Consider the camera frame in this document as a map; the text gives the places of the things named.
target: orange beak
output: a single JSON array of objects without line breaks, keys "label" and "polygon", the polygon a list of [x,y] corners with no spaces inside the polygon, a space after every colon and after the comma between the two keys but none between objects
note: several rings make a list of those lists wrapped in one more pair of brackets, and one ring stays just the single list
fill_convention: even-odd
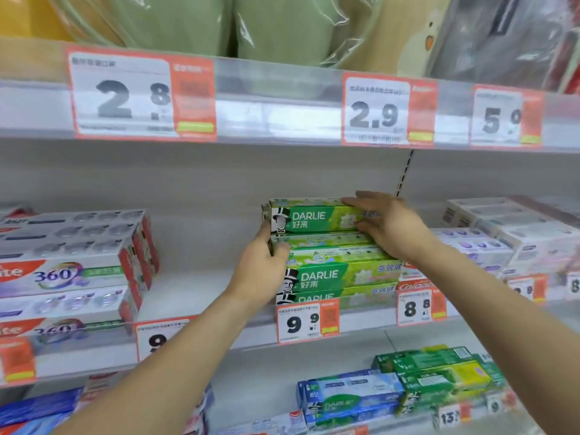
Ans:
[{"label": "orange beak", "polygon": [[431,47],[433,47],[434,42],[435,42],[435,37],[433,35],[429,35],[427,37],[427,39],[425,40],[425,50],[427,50],[427,51],[431,50]]}]

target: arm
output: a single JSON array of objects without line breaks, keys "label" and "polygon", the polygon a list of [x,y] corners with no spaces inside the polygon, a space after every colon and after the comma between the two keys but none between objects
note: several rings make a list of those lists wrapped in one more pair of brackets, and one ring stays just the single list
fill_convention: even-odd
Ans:
[{"label": "arm", "polygon": [[181,435],[231,344],[282,285],[289,248],[270,256],[269,239],[264,224],[220,297],[53,435]]},{"label": "arm", "polygon": [[381,212],[359,223],[389,254],[413,263],[445,294],[547,434],[580,433],[580,336],[440,242],[401,199],[357,192],[346,204]]}]

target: person's right hand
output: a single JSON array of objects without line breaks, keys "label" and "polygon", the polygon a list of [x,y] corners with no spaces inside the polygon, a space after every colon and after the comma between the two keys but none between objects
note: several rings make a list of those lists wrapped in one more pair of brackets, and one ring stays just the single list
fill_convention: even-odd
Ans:
[{"label": "person's right hand", "polygon": [[357,191],[356,196],[344,197],[342,201],[364,211],[381,213],[380,217],[360,221],[357,228],[370,234],[389,255],[416,264],[438,243],[439,240],[402,198],[370,191]]}]

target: black hat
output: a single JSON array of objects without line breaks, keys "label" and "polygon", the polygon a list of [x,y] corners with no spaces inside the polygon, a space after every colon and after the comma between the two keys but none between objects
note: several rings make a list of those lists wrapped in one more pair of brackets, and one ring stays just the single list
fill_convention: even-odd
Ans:
[{"label": "black hat", "polygon": [[296,302],[296,295],[293,293],[284,293],[276,296],[276,305],[294,304]]},{"label": "black hat", "polygon": [[286,269],[286,275],[284,279],[290,279],[291,281],[298,282],[298,270],[296,269]]},{"label": "black hat", "polygon": [[290,218],[290,209],[288,208],[275,208],[275,211],[272,213],[272,218],[276,219],[276,217],[284,217]]}]

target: person's left arm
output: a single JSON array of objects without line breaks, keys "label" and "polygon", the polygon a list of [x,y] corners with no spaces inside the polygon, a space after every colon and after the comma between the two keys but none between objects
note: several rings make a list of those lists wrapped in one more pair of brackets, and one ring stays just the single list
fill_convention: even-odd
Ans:
[{"label": "person's left arm", "polygon": [[220,297],[52,435],[182,435],[221,359],[282,285],[289,247],[279,243],[271,256],[269,239],[264,224]]}]

